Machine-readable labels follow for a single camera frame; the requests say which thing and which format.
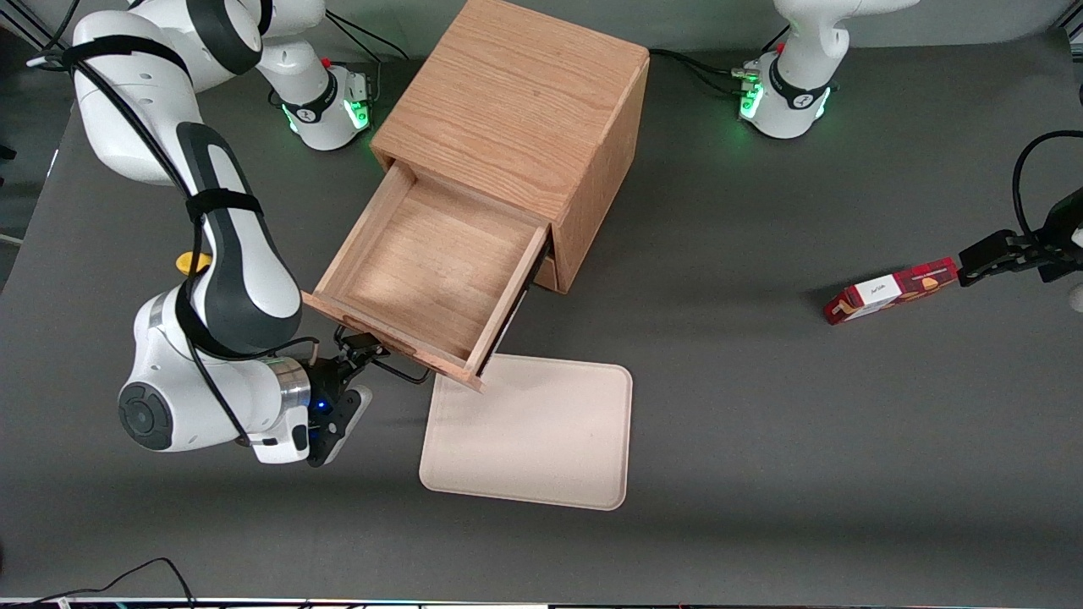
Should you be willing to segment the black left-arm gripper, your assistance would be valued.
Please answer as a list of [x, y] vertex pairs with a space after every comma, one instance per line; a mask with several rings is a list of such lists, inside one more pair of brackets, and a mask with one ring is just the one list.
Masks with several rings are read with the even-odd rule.
[[1082, 270], [1082, 189], [1059, 200], [1035, 233], [999, 230], [960, 251], [960, 286], [1036, 265], [1042, 282], [1052, 283]]

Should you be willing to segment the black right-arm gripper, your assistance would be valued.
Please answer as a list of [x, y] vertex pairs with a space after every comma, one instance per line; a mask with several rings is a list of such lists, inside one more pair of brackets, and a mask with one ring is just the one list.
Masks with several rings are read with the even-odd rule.
[[308, 464], [313, 468], [330, 464], [344, 446], [356, 414], [356, 390], [349, 389], [349, 381], [364, 370], [365, 357], [382, 354], [382, 344], [368, 332], [341, 332], [337, 346], [335, 359], [319, 358], [308, 370]]

